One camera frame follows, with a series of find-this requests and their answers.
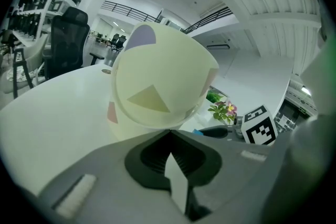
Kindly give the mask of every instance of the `pink shape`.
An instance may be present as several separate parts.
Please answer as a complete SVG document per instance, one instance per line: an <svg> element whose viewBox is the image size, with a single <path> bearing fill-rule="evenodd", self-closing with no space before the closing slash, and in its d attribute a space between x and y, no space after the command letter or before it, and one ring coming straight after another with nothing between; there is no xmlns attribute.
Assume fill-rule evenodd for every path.
<svg viewBox="0 0 336 224"><path fill-rule="evenodd" d="M114 123L118 123L117 113L115 111L116 105L113 102L110 102L109 109L107 111L107 118Z"/></svg>

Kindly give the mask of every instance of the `mesh chair back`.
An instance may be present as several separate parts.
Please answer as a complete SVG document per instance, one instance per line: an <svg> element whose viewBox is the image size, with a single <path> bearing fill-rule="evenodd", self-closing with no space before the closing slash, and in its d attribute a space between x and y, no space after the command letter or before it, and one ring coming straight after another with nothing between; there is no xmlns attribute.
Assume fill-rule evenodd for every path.
<svg viewBox="0 0 336 224"><path fill-rule="evenodd" d="M62 74L78 69L83 64L83 47L90 27L83 11L69 7L62 16L51 23L50 71Z"/></svg>
<svg viewBox="0 0 336 224"><path fill-rule="evenodd" d="M116 45L117 44L117 40L119 39L119 34L115 34L112 38L112 45Z"/></svg>
<svg viewBox="0 0 336 224"><path fill-rule="evenodd" d="M88 15L80 9L74 7L68 7L68 9L62 15L64 18L76 21L78 23L87 24Z"/></svg>
<svg viewBox="0 0 336 224"><path fill-rule="evenodd" d="M126 38L123 37L123 36L121 36L121 37L119 38L117 44L116 44L116 47L117 47L117 48L122 48L122 46L123 46L123 44L124 44L125 41L126 41Z"/></svg>

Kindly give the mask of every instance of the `purple shape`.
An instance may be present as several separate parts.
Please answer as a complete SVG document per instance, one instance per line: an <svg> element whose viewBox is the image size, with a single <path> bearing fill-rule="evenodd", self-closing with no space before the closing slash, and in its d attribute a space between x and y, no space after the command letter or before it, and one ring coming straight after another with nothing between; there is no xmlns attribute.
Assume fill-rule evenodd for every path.
<svg viewBox="0 0 336 224"><path fill-rule="evenodd" d="M141 25L133 32L125 47L125 51L134 47L155 43L156 36L153 28L149 25Z"/></svg>

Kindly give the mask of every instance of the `black office chair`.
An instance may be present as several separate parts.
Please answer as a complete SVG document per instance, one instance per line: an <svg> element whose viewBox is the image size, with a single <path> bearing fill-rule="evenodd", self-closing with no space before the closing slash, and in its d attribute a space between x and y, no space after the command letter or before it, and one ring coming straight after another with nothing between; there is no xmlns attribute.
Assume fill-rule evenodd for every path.
<svg viewBox="0 0 336 224"><path fill-rule="evenodd" d="M87 22L88 15L74 7L69 7L62 16L53 18L51 49L43 52L46 80L81 68L83 47L90 31ZM96 59L104 59L99 55L91 55L91 65Z"/></svg>
<svg viewBox="0 0 336 224"><path fill-rule="evenodd" d="M116 52L120 52L124 47L123 44L126 41L126 36L121 36L118 40L118 42L116 43L116 45L114 47L112 47L112 51L116 51Z"/></svg>

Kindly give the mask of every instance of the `triangle shape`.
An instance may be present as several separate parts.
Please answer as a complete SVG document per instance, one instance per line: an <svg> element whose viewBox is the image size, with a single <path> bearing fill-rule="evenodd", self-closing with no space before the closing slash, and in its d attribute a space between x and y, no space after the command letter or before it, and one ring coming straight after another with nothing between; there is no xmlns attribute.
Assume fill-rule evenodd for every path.
<svg viewBox="0 0 336 224"><path fill-rule="evenodd" d="M160 112L170 112L154 85L151 85L148 88L129 97L128 101L133 104L142 106L143 108Z"/></svg>
<svg viewBox="0 0 336 224"><path fill-rule="evenodd" d="M115 103L110 102L109 109L107 111L107 118L114 123L118 123L117 112L115 111Z"/></svg>

